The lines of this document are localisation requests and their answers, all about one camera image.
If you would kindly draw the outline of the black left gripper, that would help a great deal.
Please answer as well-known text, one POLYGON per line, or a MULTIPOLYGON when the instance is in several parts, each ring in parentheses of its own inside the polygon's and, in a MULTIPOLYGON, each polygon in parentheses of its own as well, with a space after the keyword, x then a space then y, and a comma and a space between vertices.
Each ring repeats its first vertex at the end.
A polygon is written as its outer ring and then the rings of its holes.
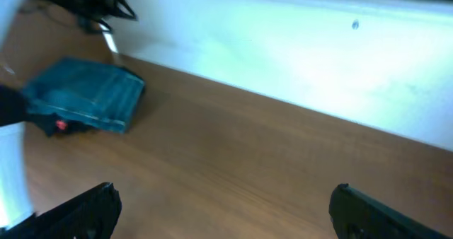
POLYGON ((52 2, 77 17, 77 24, 87 34, 111 34, 112 28, 104 21, 111 13, 117 18, 137 21, 137 14, 126 0, 44 0, 52 2))

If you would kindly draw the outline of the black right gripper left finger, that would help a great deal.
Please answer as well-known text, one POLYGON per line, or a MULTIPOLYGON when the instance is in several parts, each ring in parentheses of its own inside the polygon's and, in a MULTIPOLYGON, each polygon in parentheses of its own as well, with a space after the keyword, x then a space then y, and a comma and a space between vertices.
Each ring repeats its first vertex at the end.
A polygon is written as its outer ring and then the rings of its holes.
POLYGON ((110 239, 121 211, 119 192, 103 182, 13 228, 2 228, 1 239, 110 239))

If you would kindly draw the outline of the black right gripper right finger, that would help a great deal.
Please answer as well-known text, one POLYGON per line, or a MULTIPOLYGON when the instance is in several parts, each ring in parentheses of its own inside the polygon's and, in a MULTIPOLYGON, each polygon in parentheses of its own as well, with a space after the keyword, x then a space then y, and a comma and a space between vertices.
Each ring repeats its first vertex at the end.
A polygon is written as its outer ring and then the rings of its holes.
POLYGON ((328 213, 339 239, 449 239, 348 183, 333 190, 328 213))

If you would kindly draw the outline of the blue denim jeans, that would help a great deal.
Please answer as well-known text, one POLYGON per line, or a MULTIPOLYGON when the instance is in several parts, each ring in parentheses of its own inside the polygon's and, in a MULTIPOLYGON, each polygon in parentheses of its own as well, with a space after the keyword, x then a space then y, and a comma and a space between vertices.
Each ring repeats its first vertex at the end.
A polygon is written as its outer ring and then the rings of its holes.
POLYGON ((123 66, 63 58, 29 81, 21 93, 27 113, 51 115, 125 133, 145 91, 144 80, 123 66))

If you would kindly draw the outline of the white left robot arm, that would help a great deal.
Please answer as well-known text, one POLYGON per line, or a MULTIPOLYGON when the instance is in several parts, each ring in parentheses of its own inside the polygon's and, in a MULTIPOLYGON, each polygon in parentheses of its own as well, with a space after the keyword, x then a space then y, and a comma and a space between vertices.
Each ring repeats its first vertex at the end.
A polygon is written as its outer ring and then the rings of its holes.
MULTIPOLYGON (((1 0, 1 39, 25 0, 1 0)), ((73 13, 85 33, 111 33, 106 18, 135 21, 127 0, 43 0, 73 13)), ((143 80, 108 64, 63 59, 19 92, 1 86, 1 230, 7 231, 34 214, 23 164, 25 123, 40 125, 47 134, 56 123, 70 129, 97 128, 124 133, 144 90, 143 80)))

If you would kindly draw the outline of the black fabric bag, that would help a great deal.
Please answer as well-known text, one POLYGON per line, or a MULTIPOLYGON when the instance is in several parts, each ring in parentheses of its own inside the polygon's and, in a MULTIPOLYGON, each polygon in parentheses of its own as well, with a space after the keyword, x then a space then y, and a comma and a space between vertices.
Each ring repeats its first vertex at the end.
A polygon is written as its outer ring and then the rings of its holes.
POLYGON ((93 127, 90 125, 79 121, 64 119, 55 113, 51 115, 28 114, 27 120, 43 130, 48 137, 56 134, 75 134, 93 130, 93 127))

